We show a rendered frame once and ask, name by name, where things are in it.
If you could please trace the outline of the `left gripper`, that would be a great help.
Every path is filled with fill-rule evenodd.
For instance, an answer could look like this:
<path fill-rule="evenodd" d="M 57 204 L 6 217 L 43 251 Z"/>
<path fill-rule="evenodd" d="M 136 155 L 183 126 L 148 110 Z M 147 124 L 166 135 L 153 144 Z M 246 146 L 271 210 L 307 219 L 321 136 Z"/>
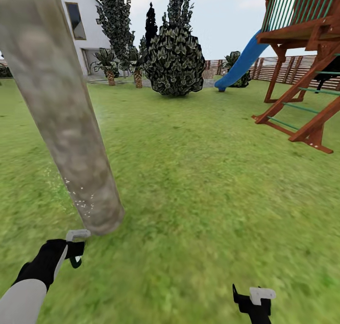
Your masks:
<path fill-rule="evenodd" d="M 67 243 L 71 246 L 71 252 L 67 256 L 68 259 L 75 256 L 82 256 L 84 253 L 85 242 L 74 242 L 74 241 L 67 241 Z"/>

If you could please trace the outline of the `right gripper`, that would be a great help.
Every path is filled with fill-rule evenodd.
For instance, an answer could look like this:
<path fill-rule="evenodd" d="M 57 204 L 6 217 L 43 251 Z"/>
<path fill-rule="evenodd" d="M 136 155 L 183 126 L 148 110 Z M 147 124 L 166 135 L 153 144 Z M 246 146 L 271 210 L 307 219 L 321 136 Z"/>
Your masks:
<path fill-rule="evenodd" d="M 271 304 L 267 298 L 261 299 L 261 305 L 253 305 L 250 296 L 238 294 L 237 291 L 233 291 L 234 302 L 238 304 L 239 311 L 242 313 L 249 313 L 251 321 L 253 322 L 255 317 L 263 316 L 269 319 L 271 315 Z"/>

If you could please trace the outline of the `pesticide atomizer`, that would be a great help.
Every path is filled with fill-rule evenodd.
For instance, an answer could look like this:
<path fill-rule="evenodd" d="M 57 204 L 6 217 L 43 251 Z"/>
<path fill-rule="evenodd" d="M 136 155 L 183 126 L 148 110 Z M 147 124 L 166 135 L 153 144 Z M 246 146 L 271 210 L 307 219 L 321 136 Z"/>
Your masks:
<path fill-rule="evenodd" d="M 81 265 L 81 257 L 80 256 L 71 257 L 69 260 L 70 260 L 73 268 L 78 268 Z"/>

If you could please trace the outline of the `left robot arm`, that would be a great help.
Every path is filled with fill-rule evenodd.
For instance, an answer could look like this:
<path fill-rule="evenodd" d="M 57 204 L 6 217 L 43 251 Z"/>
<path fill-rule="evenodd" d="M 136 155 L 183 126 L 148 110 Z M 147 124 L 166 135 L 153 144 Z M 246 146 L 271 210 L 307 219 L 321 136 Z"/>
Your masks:
<path fill-rule="evenodd" d="M 82 256 L 90 230 L 69 230 L 66 239 L 48 239 L 31 263 L 26 263 L 0 299 L 0 324 L 36 324 L 45 296 L 65 258 Z"/>

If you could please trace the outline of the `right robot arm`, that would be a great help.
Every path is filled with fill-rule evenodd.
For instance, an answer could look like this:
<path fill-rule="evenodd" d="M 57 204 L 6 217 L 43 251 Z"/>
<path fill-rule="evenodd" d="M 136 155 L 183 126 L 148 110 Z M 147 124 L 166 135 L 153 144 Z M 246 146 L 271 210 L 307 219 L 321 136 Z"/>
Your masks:
<path fill-rule="evenodd" d="M 261 287 L 249 288 L 250 296 L 238 294 L 233 291 L 234 302 L 238 304 L 239 311 L 249 313 L 252 324 L 271 324 L 271 299 L 276 297 L 272 289 L 262 289 Z"/>

